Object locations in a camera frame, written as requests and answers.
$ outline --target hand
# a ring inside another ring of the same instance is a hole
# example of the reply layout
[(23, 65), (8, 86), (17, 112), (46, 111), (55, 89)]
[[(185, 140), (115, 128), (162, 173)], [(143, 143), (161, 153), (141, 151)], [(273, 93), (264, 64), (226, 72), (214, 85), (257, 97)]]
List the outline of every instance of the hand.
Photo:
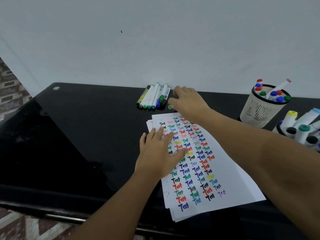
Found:
[(171, 97), (168, 104), (173, 105), (176, 111), (192, 123), (199, 124), (200, 115), (210, 110), (210, 107), (193, 88), (176, 86), (173, 95), (178, 96), (179, 99)]
[(155, 128), (152, 128), (147, 136), (146, 133), (143, 133), (140, 138), (140, 155), (134, 173), (151, 173), (159, 181), (167, 176), (186, 155), (188, 149), (183, 148), (171, 156), (168, 152), (168, 145), (173, 139), (174, 133), (170, 132), (169, 135), (161, 139), (162, 134), (163, 127), (160, 127), (157, 132)]

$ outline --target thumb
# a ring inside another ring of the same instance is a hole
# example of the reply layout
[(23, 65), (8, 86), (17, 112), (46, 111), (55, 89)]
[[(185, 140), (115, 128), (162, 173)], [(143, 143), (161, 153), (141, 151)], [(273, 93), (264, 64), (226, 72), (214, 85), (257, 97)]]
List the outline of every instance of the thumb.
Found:
[(175, 154), (173, 157), (173, 161), (174, 161), (174, 165), (177, 165), (178, 162), (180, 162), (182, 160), (182, 158), (184, 158), (184, 156), (186, 155), (186, 153), (189, 151), (188, 148), (183, 148), (180, 151), (178, 151), (177, 154)]
[(178, 99), (176, 99), (174, 97), (171, 97), (171, 98), (168, 99), (168, 104), (169, 105), (177, 106), (177, 103), (178, 103)]

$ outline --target table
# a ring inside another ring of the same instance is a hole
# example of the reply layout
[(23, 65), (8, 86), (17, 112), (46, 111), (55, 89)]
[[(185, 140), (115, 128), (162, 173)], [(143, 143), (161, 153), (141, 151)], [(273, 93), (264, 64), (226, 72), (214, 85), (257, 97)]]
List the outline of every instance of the table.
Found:
[[(88, 218), (134, 172), (139, 138), (148, 132), (146, 121), (152, 114), (173, 112), (167, 107), (155, 111), (136, 108), (143, 91), (144, 88), (54, 83), (3, 121), (0, 204), (60, 221), (77, 223)], [(234, 119), (239, 117), (248, 97), (199, 93), (212, 109)], [(294, 97), (265, 129), (272, 130), (288, 110), (302, 114), (313, 107), (320, 107), (320, 99)], [(119, 140), (123, 145), (114, 143)], [(285, 231), (304, 239), (269, 201), (207, 212), (174, 223), (162, 197), (158, 183), (143, 210), (137, 232), (199, 236), (219, 229), (226, 236), (270, 239)]]

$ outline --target paper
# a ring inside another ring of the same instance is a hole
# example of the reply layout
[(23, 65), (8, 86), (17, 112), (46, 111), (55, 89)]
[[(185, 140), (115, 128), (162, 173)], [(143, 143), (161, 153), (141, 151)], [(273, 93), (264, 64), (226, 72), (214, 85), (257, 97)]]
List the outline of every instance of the paper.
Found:
[(176, 222), (193, 215), (265, 200), (252, 178), (226, 154), (202, 127), (179, 113), (157, 114), (148, 130), (163, 126), (165, 137), (175, 133), (168, 151), (189, 151), (172, 172), (161, 179), (164, 204)]

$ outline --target wall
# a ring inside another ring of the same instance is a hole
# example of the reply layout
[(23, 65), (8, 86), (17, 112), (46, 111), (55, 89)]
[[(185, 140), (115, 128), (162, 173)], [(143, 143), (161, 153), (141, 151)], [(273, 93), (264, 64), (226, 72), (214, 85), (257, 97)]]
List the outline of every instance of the wall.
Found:
[(249, 93), (290, 78), (293, 96), (320, 98), (320, 0), (0, 0), (0, 56), (32, 96), (53, 82)]

